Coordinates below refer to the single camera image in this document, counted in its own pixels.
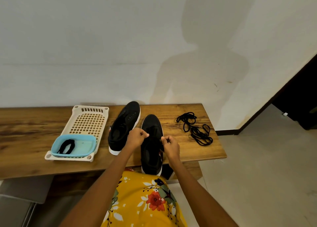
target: shoe sole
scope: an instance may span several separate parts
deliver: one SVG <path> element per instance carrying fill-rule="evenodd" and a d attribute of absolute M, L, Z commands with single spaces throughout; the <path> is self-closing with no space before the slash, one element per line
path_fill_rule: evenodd
<path fill-rule="evenodd" d="M 140 113 L 139 113 L 138 119 L 137 119 L 137 121 L 135 122 L 135 124 L 134 124 L 134 126 L 133 126 L 133 129 L 137 126 L 138 122 L 140 121 L 140 117 L 141 117 L 141 107 L 140 107 Z M 118 154 L 121 152 L 121 150 L 120 150 L 120 151 L 114 151 L 114 150 L 112 150 L 112 149 L 110 148 L 110 146 L 109 146 L 109 152 L 110 152 L 111 154 L 113 154 L 113 155 L 118 155 Z"/>
<path fill-rule="evenodd" d="M 161 176 L 162 167 L 163 167 L 163 165 L 161 166 L 161 170 L 159 171 L 159 173 L 157 174 L 157 176 Z"/>
<path fill-rule="evenodd" d="M 163 165 L 161 166 L 161 170 L 159 171 L 159 173 L 157 174 L 157 176 L 161 176 L 162 169 L 163 169 Z"/>

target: shoe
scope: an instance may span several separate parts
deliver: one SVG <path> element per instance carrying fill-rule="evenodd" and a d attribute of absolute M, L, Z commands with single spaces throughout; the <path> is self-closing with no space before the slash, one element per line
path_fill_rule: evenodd
<path fill-rule="evenodd" d="M 120 112 L 110 127 L 108 136 L 109 152 L 118 155 L 125 146 L 129 131 L 138 124 L 141 116 L 141 108 L 138 102 L 128 103 Z"/>
<path fill-rule="evenodd" d="M 145 138 L 141 145 L 142 173 L 160 176 L 164 151 L 161 142 L 163 136 L 162 125 L 154 114 L 149 114 L 144 119 L 141 129 L 149 134 L 149 137 Z"/>

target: blue plastic container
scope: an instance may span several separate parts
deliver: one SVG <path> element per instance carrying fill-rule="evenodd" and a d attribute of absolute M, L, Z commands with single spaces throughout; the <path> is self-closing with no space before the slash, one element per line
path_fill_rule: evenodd
<path fill-rule="evenodd" d="M 65 140 L 69 139 L 75 140 L 75 148 L 73 149 L 73 151 L 70 154 L 57 153 L 62 143 L 64 143 Z M 64 134 L 59 136 L 54 141 L 51 148 L 51 153 L 56 157 L 86 157 L 96 149 L 96 144 L 96 137 L 90 134 Z M 69 147 L 70 145 L 65 148 L 64 153 L 67 152 Z"/>

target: person's right arm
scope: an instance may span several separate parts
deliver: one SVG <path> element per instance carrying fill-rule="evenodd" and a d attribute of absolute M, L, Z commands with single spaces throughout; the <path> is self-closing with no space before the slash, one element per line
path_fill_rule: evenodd
<path fill-rule="evenodd" d="M 179 158 L 179 144 L 172 136 L 162 137 L 169 165 L 177 175 L 180 187 L 199 226 L 238 226 L 220 204 L 197 182 Z"/>

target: hand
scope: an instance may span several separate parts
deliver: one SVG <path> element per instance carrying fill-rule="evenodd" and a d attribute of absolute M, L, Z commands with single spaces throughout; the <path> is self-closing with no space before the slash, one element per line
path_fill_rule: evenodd
<path fill-rule="evenodd" d="M 141 146 L 144 139 L 147 137 L 149 137 L 149 134 L 146 133 L 143 129 L 134 128 L 129 132 L 125 146 L 132 148 L 132 150 L 135 150 L 137 147 Z"/>
<path fill-rule="evenodd" d="M 179 144 L 172 136 L 161 137 L 162 144 L 164 145 L 164 152 L 172 167 L 175 161 L 180 161 L 179 157 Z"/>

